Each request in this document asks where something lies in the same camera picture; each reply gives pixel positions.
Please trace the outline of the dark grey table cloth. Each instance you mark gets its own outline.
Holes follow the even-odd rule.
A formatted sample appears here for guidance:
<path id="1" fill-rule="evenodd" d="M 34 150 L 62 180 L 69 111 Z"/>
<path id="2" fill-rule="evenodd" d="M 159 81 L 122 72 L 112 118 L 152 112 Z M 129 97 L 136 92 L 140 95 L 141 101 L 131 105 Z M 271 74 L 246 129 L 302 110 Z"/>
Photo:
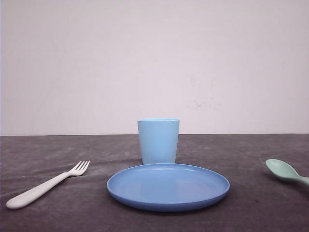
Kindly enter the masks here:
<path id="1" fill-rule="evenodd" d="M 141 164 L 137 135 L 3 136 L 0 139 L 0 229 L 3 232 L 306 232 L 309 188 L 277 180 L 267 159 L 309 174 L 306 134 L 182 134 L 177 162 L 216 171 L 230 183 L 219 203 L 191 212 L 127 207 L 108 193 L 116 172 Z M 6 203 L 80 161 L 68 177 L 20 209 Z"/>

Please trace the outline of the mint green plastic spoon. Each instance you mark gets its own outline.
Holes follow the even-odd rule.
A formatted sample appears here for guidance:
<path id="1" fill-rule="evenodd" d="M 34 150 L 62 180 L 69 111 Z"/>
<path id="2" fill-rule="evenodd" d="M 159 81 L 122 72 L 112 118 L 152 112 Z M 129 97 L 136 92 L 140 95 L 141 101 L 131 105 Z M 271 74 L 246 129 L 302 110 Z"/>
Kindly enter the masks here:
<path id="1" fill-rule="evenodd" d="M 298 172 L 288 163 L 279 159 L 267 159 L 266 166 L 281 181 L 300 182 L 309 185 L 309 178 L 300 176 Z"/>

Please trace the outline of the white plastic fork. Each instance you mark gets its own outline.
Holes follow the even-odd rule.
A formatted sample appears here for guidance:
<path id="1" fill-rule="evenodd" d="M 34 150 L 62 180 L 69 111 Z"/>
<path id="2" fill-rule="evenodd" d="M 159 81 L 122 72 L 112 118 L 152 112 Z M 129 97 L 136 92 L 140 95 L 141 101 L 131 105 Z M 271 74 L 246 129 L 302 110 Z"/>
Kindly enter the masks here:
<path id="1" fill-rule="evenodd" d="M 33 201 L 40 198 L 42 195 L 44 195 L 46 192 L 51 190 L 53 187 L 55 187 L 57 184 L 62 182 L 68 177 L 76 177 L 81 176 L 88 168 L 90 164 L 90 161 L 80 161 L 78 162 L 71 170 L 68 172 L 64 172 L 59 174 L 58 176 L 30 189 L 26 192 L 11 198 L 7 203 L 6 207 L 9 209 L 20 209 L 23 208 Z"/>

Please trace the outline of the blue plastic plate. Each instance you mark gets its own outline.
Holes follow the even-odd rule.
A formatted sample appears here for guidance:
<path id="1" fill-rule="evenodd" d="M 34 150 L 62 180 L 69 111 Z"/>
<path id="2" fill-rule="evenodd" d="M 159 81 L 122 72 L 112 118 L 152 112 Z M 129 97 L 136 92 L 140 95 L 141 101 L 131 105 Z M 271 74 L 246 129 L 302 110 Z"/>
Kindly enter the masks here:
<path id="1" fill-rule="evenodd" d="M 229 189 L 229 181 L 217 172 L 176 163 L 130 167 L 107 182 L 108 192 L 118 202 L 154 212 L 202 209 L 218 203 Z"/>

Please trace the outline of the light blue plastic cup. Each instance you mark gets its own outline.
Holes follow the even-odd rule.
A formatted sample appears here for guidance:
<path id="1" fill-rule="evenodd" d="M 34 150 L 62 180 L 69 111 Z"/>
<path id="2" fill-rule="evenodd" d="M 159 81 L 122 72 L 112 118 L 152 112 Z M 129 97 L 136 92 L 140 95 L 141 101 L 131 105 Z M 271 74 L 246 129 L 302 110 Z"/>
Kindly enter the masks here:
<path id="1" fill-rule="evenodd" d="M 144 118 L 138 120 L 143 164 L 175 163 L 180 120 Z"/>

